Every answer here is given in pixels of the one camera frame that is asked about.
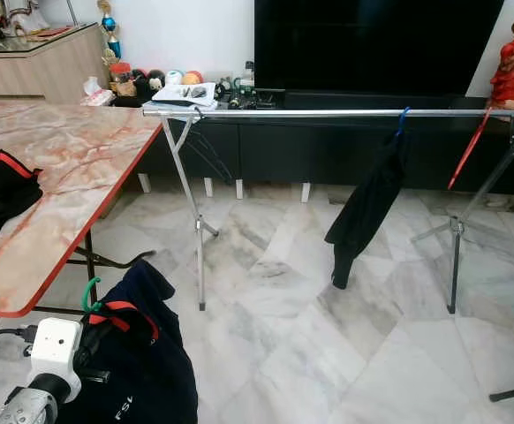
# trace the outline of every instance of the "black tv cabinet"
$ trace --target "black tv cabinet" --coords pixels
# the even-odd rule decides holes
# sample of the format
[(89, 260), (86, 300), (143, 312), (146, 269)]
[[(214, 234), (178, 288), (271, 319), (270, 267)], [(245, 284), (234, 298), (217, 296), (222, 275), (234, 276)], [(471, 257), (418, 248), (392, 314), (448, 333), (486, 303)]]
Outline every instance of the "black tv cabinet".
[[(290, 109), (479, 109), (485, 99), (404, 98), (291, 94)], [(184, 123), (171, 121), (178, 136)], [(411, 118), (412, 150), (404, 186), (444, 190), (479, 118)], [(356, 185), (373, 162), (382, 140), (397, 127), (396, 118), (207, 118), (193, 125), (212, 143), (235, 179)], [(508, 123), (490, 119), (455, 189), (478, 190), (509, 144)], [(216, 174), (189, 147), (181, 150), (190, 177)], [(139, 172), (174, 173), (169, 148), (160, 133), (139, 165)], [(514, 162), (493, 192), (514, 194)]]

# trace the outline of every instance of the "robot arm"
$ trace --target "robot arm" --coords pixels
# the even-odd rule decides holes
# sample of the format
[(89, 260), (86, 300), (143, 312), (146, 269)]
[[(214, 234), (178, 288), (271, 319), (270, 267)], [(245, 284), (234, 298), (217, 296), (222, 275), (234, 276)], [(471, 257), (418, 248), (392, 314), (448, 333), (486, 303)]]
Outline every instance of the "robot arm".
[(99, 327), (81, 341), (82, 324), (46, 318), (39, 323), (31, 352), (28, 387), (17, 388), (0, 409), (0, 424), (52, 424), (60, 405), (80, 392), (81, 370), (110, 330)]

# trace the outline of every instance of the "wooden cabinet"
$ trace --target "wooden cabinet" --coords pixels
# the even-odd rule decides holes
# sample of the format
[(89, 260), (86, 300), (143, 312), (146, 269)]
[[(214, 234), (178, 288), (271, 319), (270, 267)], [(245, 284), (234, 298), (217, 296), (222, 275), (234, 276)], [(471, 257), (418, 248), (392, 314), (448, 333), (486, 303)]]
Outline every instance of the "wooden cabinet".
[(108, 85), (102, 64), (104, 42), (98, 24), (80, 26), (49, 42), (6, 39), (0, 45), (0, 96), (42, 97), (47, 102), (78, 104), (89, 76)]

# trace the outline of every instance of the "marble floor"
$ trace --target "marble floor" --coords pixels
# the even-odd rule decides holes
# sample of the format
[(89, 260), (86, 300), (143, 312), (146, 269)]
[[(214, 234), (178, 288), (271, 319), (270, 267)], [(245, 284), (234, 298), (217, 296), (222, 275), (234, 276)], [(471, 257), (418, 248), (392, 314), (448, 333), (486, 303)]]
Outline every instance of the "marble floor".
[[(94, 227), (100, 254), (150, 261), (177, 288), (185, 348), (200, 394), (200, 423), (514, 424), (514, 213), (481, 205), (462, 242), (458, 312), (445, 309), (450, 235), (411, 238), (458, 213), (469, 197), (402, 191), (345, 291), (333, 288), (323, 237), (351, 187), (215, 186), (200, 209), (207, 236), (207, 312), (197, 309), (191, 216), (175, 182), (124, 193)], [(99, 269), (100, 292), (122, 275)], [(86, 271), (66, 266), (42, 303), (78, 305)], [(30, 315), (2, 325), (37, 322)], [(23, 343), (0, 337), (0, 405), (23, 384)]]

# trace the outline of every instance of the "marble-pattern tabletop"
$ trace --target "marble-pattern tabletop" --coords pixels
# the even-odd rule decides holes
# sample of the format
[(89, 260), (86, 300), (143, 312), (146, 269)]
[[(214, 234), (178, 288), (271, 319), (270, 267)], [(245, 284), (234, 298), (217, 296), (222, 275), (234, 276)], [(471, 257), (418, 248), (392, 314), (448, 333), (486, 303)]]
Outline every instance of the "marble-pattern tabletop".
[(0, 316), (37, 303), (158, 126), (134, 109), (0, 101), (0, 148), (43, 169), (43, 196), (0, 231)]

